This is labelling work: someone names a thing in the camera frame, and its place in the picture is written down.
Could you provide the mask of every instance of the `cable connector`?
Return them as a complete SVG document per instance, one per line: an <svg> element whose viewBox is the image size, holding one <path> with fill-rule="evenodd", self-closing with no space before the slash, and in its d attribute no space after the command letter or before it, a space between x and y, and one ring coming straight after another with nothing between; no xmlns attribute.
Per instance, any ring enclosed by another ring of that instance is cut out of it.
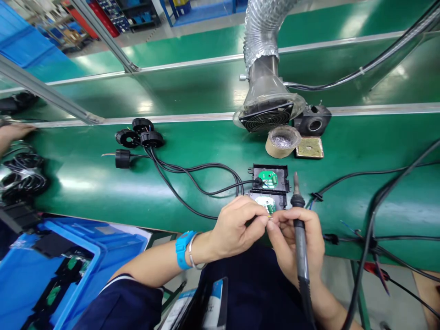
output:
<svg viewBox="0 0 440 330"><path fill-rule="evenodd" d="M130 168L131 153L129 150L117 149L115 152L115 164L117 168Z"/></svg>
<svg viewBox="0 0 440 330"><path fill-rule="evenodd" d="M312 195L312 197L320 202L323 202L324 199L322 198L322 195L319 192L313 192L310 195Z"/></svg>

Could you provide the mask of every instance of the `flexible aluminum duct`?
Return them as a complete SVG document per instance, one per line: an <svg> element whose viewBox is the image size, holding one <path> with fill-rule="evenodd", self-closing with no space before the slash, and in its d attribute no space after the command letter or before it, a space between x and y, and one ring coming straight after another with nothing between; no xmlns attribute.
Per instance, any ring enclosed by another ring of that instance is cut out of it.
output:
<svg viewBox="0 0 440 330"><path fill-rule="evenodd" d="M289 11L300 0L249 0L245 18L244 61L250 67L261 56L279 59L277 37Z"/></svg>

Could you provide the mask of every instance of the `circular cable gland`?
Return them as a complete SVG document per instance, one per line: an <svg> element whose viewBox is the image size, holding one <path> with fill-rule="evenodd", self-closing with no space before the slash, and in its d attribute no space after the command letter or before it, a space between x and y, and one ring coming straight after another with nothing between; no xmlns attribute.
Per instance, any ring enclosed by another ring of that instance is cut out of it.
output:
<svg viewBox="0 0 440 330"><path fill-rule="evenodd" d="M130 168L130 151L118 149L115 152L116 168Z"/></svg>
<svg viewBox="0 0 440 330"><path fill-rule="evenodd" d="M141 144L139 136L129 129L119 131L115 134L115 138L120 145L126 148L135 148Z"/></svg>
<svg viewBox="0 0 440 330"><path fill-rule="evenodd" d="M159 148L165 144L165 141L159 132L142 132L141 144L147 148Z"/></svg>
<svg viewBox="0 0 440 330"><path fill-rule="evenodd" d="M137 134L141 134L142 132L151 132L154 131L154 125L151 121L145 118L135 118L132 122L133 130Z"/></svg>

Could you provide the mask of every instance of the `gray floor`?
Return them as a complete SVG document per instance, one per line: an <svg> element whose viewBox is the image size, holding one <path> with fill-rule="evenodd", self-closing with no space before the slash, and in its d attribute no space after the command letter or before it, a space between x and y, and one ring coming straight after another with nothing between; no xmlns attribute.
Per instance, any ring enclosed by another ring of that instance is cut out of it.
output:
<svg viewBox="0 0 440 330"><path fill-rule="evenodd" d="M296 6L289 14L295 14L304 11L313 11L326 7L339 6L347 3L353 3L360 0L306 0ZM218 0L191 0L191 6L204 6L206 4L212 4L219 2ZM156 40L178 38L183 35L200 33L212 30L218 30L221 28L227 28L244 23L245 13L237 13L229 16L219 17L208 21L196 22L178 27L170 27L165 20L165 16L162 17L162 25L158 28L151 28L136 33L127 32L121 34L115 38L116 43L120 47L128 47L145 42L151 42ZM88 44L84 49L79 52L68 54L70 58L79 57L83 55L95 54L102 51L107 51L107 46L102 41L93 41Z"/></svg>

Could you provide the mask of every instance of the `black cable tie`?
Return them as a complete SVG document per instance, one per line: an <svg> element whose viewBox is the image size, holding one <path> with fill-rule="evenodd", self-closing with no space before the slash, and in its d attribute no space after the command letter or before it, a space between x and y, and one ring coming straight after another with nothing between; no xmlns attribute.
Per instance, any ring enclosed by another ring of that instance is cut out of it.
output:
<svg viewBox="0 0 440 330"><path fill-rule="evenodd" d="M320 202L323 202L324 199L322 198L322 195L319 192L313 192L310 195L312 195L312 197Z"/></svg>

